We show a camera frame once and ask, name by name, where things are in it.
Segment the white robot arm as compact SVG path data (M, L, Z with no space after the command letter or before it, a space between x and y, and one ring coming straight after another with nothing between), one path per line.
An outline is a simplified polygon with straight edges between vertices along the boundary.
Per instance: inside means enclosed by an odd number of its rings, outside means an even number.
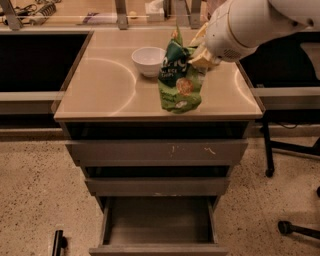
M191 41L189 63L236 62L266 42L319 25L320 0L225 0Z

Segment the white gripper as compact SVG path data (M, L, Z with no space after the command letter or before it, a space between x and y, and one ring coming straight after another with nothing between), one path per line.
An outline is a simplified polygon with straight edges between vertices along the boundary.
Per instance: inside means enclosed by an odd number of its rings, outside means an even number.
M210 19L199 29L189 44L190 47L199 45L188 61L193 67L213 68L221 61L237 62L257 50L256 47L242 45L234 36L229 25L232 1L208 0ZM201 44L204 37L205 46Z

